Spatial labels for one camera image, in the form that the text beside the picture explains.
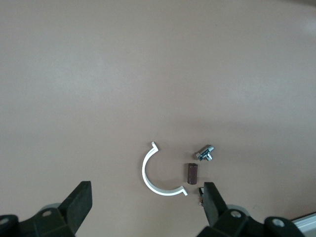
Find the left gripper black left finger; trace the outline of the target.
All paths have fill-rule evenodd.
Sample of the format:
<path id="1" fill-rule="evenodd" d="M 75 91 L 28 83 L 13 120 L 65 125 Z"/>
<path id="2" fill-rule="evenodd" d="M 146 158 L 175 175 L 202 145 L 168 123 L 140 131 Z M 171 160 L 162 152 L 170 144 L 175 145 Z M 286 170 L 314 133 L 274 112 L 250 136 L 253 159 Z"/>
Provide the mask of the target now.
<path id="1" fill-rule="evenodd" d="M 64 199 L 43 207 L 33 217 L 19 221 L 13 214 L 0 217 L 2 237 L 74 237 L 92 208 L 92 185 L 82 181 Z"/>

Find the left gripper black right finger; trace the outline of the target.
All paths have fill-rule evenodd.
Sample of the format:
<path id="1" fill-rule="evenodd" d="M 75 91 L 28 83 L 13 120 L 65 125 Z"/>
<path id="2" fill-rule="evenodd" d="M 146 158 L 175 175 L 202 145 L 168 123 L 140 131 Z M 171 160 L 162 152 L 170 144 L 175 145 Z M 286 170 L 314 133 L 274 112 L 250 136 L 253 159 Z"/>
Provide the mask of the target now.
<path id="1" fill-rule="evenodd" d="M 209 225 L 199 237 L 303 237 L 304 234 L 290 220 L 267 217 L 259 223 L 243 211 L 228 208 L 213 182 L 203 186 L 203 209 Z"/>

